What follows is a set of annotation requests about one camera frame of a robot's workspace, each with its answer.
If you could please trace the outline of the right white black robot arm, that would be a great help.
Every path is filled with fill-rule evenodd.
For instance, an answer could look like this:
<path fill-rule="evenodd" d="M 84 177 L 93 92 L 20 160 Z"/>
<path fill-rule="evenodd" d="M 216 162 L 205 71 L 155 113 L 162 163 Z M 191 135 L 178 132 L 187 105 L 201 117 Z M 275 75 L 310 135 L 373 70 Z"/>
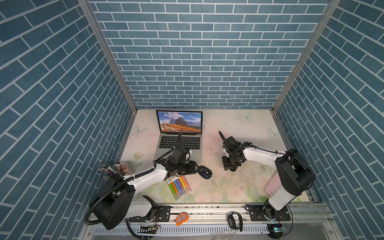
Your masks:
<path fill-rule="evenodd" d="M 280 153 L 259 148 L 250 142 L 240 143 L 233 137 L 226 139 L 222 132 L 219 135 L 223 140 L 225 156 L 222 157 L 222 162 L 226 171 L 234 172 L 246 161 L 258 162 L 277 170 L 280 186 L 262 208 L 267 220 L 274 221 L 295 197 L 312 186 L 315 180 L 313 170 L 297 150 L 290 149 Z"/>

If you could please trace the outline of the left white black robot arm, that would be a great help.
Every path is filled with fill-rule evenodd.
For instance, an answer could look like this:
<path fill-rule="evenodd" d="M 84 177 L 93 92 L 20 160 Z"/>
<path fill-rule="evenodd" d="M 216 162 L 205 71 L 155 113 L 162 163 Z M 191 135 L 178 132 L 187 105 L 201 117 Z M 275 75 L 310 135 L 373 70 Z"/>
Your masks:
<path fill-rule="evenodd" d="M 101 223 L 111 230 L 124 219 L 140 217 L 149 222 L 156 218 L 158 205 L 149 196 L 142 196 L 137 201 L 133 198 L 142 190 L 173 176 L 197 173 L 197 163 L 190 160 L 192 151 L 181 146 L 181 138 L 179 134 L 176 145 L 154 160 L 153 167 L 125 177 L 111 175 L 90 203 L 84 224 Z"/>

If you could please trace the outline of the black wireless mouse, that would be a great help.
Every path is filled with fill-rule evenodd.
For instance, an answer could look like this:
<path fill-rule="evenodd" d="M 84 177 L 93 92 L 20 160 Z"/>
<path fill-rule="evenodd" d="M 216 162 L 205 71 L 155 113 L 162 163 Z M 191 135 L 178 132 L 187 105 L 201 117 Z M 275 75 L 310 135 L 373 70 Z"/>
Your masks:
<path fill-rule="evenodd" d="M 198 167 L 198 174 L 206 180 L 209 180 L 213 176 L 212 171 L 205 166 Z"/>

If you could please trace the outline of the silver laptop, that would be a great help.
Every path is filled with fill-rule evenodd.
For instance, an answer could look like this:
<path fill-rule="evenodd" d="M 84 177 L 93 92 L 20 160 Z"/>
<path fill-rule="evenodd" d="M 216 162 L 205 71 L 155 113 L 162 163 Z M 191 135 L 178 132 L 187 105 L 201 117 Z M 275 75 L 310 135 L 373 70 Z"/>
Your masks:
<path fill-rule="evenodd" d="M 155 153 L 158 159 L 175 145 L 192 151 L 191 161 L 202 162 L 203 112 L 157 110 L 160 137 Z"/>

